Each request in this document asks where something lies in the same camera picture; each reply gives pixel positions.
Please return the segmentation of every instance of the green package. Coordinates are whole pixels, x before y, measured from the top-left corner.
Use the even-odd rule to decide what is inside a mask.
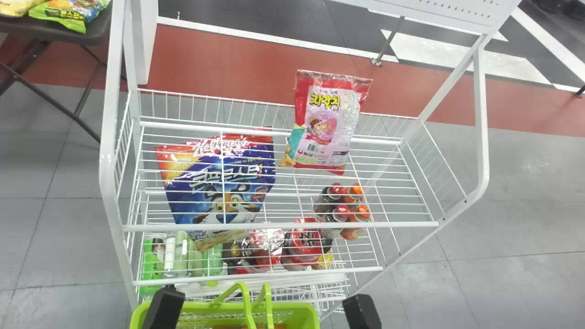
[[[178,231],[175,239],[175,261],[173,264],[173,275],[175,277],[189,276],[187,273],[189,253],[188,246],[191,239],[185,231]]]
[[[160,238],[145,239],[144,262],[142,265],[142,280],[163,278],[164,268],[164,241]],[[141,286],[140,295],[152,296],[162,286]]]
[[[49,0],[29,10],[29,16],[53,20],[85,34],[85,25],[104,10],[110,0]]]
[[[221,275],[223,272],[223,245],[215,245],[213,248],[203,252],[203,267],[205,276]]]
[[[191,239],[187,245],[187,251],[189,254],[189,271],[193,276],[203,276],[203,253],[195,249],[195,242],[193,242]]]

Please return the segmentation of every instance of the wire basket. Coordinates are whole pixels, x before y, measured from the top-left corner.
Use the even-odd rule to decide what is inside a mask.
[[[242,302],[225,302],[237,290],[242,292]],[[130,329],[142,328],[150,303],[147,301],[136,308]],[[213,301],[185,301],[177,322],[177,328],[184,329],[274,329],[275,325],[286,329],[318,329],[319,318],[309,303],[273,303],[268,283],[252,303],[247,286],[238,282]]]

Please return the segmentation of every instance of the gray floor tile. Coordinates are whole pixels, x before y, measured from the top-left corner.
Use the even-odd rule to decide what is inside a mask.
[[[101,199],[47,199],[18,287],[121,282]]]
[[[410,328],[392,273],[380,276],[361,293],[370,295],[374,300],[383,328]]]
[[[582,328],[585,253],[453,261],[481,328]]]
[[[103,106],[104,91],[93,90],[80,115],[81,119],[98,134],[101,133]],[[133,156],[129,156],[128,159],[124,176],[125,183],[132,181],[136,163]],[[98,175],[99,144],[77,124],[73,123],[48,196],[54,198],[101,197]],[[123,184],[122,186],[121,196],[129,197],[132,185]]]
[[[0,291],[0,328],[4,323],[4,317],[6,316],[6,311],[8,310],[8,306],[10,305],[10,300],[12,299],[12,294],[14,290],[2,290]]]
[[[7,246],[0,253],[0,264],[4,264],[0,266],[0,289],[16,286],[43,202],[43,199],[0,198],[0,241]]]
[[[439,244],[437,237],[430,237],[424,244],[414,249],[400,263],[423,263],[445,261],[445,253]]]
[[[118,129],[121,124],[123,112],[126,105],[126,92],[120,92],[119,106],[118,106]],[[102,117],[104,115],[104,91],[101,89],[94,89],[85,102],[85,106],[81,110],[80,118],[92,128],[98,135],[102,132]],[[88,136],[87,133],[78,125],[72,124],[69,131],[68,140],[78,141],[80,137]]]
[[[98,198],[99,144],[66,142],[49,188],[51,198]]]
[[[81,89],[38,84],[40,89],[65,107],[75,111]],[[15,83],[0,97],[2,120],[0,131],[67,132],[71,119],[20,83]]]
[[[377,256],[381,261],[386,257],[386,262],[392,263],[432,230],[427,228],[395,228],[393,230],[394,236],[396,237],[400,250],[396,247],[396,243],[392,237],[392,232],[388,228],[378,228],[376,231],[378,238],[376,238],[375,231],[373,229],[370,230],[375,250],[378,253]],[[381,244],[384,249],[384,255],[380,252],[378,239],[380,240],[379,244]],[[447,258],[445,257],[437,238],[431,237],[419,248],[414,249],[408,254],[401,263],[436,262],[445,261],[446,259]]]
[[[342,313],[333,313],[329,316],[329,321],[331,327],[327,327],[327,323],[325,324],[321,322],[321,326],[325,328],[334,328],[334,329],[349,329],[349,325],[347,324],[347,319],[345,318],[345,314]]]
[[[427,123],[467,192],[477,186],[474,127]],[[490,184],[495,200],[581,200],[585,196],[585,139],[489,129]]]
[[[6,314],[12,328],[128,328],[121,283],[19,289]]]
[[[0,132],[0,197],[45,197],[65,133]]]
[[[398,264],[393,274],[412,329],[477,328],[448,262]]]
[[[438,233],[449,259],[585,250],[585,206],[485,197]]]

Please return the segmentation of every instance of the blue snack bag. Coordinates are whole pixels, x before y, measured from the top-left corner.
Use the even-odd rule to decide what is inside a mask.
[[[154,149],[176,224],[252,222],[275,181],[269,136],[226,134]],[[195,248],[206,251],[249,232],[188,233]]]

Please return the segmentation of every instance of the folding table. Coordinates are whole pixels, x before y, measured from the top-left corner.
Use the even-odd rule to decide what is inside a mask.
[[[5,64],[0,62],[0,69],[5,71],[7,78],[0,83],[0,97],[2,94],[12,86],[16,81],[25,85],[35,94],[49,102],[52,106],[57,108],[66,116],[70,117],[79,126],[81,126],[90,136],[92,136],[98,143],[100,142],[99,135],[91,129],[80,118],[81,110],[85,105],[87,97],[95,83],[99,69],[106,66],[106,63],[94,54],[88,47],[97,46],[104,42],[109,33],[109,25],[112,17],[112,6],[104,9],[100,15],[92,22],[87,24],[86,34],[81,34],[72,30],[68,30],[57,22],[48,20],[41,20],[25,16],[22,18],[0,18],[0,32],[7,34],[14,34],[18,36],[30,37],[31,41],[26,45],[20,55],[11,63]],[[39,87],[25,79],[23,73],[49,48],[53,42],[67,42],[80,45],[80,47],[87,52],[87,54],[95,59],[97,65],[94,72],[77,104],[75,110],[70,110],[61,104],[58,100],[42,91]]]

